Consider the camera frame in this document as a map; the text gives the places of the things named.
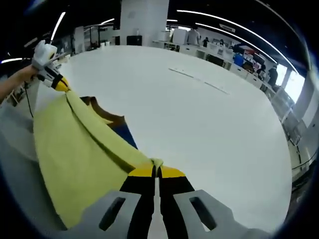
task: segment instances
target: yellow towel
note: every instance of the yellow towel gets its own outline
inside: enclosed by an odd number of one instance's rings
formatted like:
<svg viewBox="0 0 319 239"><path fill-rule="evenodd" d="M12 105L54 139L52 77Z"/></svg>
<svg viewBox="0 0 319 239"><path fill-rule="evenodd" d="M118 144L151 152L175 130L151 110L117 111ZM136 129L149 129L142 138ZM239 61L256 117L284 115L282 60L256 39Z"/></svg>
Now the yellow towel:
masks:
<svg viewBox="0 0 319 239"><path fill-rule="evenodd" d="M108 191L119 190L133 169L162 164L130 146L73 91L35 115L34 137L45 185L67 228Z"/></svg>

